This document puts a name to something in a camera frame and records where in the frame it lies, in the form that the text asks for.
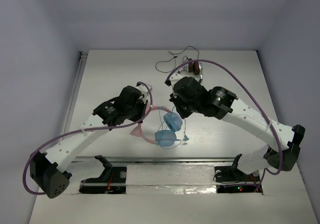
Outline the pink blue cat-ear headphones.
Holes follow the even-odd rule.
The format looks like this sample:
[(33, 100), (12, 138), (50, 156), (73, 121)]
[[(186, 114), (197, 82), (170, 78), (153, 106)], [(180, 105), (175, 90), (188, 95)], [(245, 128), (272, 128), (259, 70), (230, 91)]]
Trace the pink blue cat-ear headphones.
[(177, 147), (181, 144), (182, 140), (177, 138), (176, 133), (181, 131), (182, 126), (185, 124), (180, 115), (176, 113), (174, 109), (175, 107), (169, 109), (166, 106), (147, 104), (145, 113), (147, 113), (147, 111), (159, 112), (159, 119), (161, 123), (158, 131), (156, 131), (154, 134), (154, 139), (150, 139), (145, 136), (141, 123), (137, 124), (137, 126), (130, 132), (130, 135), (142, 138), (147, 143), (159, 146), (162, 149), (171, 149)]

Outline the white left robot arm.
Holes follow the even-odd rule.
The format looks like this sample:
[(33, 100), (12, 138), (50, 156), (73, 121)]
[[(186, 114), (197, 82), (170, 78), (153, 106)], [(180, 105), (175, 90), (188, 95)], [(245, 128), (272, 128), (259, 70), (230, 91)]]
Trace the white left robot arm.
[(29, 157), (22, 183), (33, 195), (55, 198), (70, 183), (68, 166), (95, 140), (114, 129), (123, 129), (141, 123), (150, 113), (152, 87), (138, 82), (126, 86), (119, 96), (99, 104), (81, 126), (57, 136), (38, 147)]

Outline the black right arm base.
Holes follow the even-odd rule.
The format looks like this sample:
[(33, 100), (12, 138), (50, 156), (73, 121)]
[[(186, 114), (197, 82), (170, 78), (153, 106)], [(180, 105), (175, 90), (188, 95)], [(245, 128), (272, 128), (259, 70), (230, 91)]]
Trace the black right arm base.
[(258, 171), (245, 174), (238, 170), (239, 154), (232, 165), (217, 166), (212, 180), (216, 183), (217, 193), (263, 193)]

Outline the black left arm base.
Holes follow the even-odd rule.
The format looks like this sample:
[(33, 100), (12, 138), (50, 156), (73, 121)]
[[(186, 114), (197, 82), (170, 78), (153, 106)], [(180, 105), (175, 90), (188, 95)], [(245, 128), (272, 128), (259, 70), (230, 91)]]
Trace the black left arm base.
[(82, 194), (126, 194), (126, 166), (113, 166), (102, 155), (95, 156), (103, 170), (98, 177), (87, 178), (80, 182)]

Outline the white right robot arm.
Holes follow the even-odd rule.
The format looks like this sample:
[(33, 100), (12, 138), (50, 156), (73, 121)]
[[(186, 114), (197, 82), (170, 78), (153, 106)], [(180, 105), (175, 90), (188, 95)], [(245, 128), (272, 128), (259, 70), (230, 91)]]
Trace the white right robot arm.
[(206, 90), (193, 77), (175, 74), (165, 82), (172, 87), (170, 101), (181, 118), (193, 113), (233, 124), (266, 146), (250, 154), (238, 154), (230, 168), (232, 177), (243, 180), (256, 170), (273, 167), (291, 171), (300, 153), (300, 143), (305, 134), (301, 125), (293, 127), (280, 124), (247, 105), (237, 95), (223, 87)]

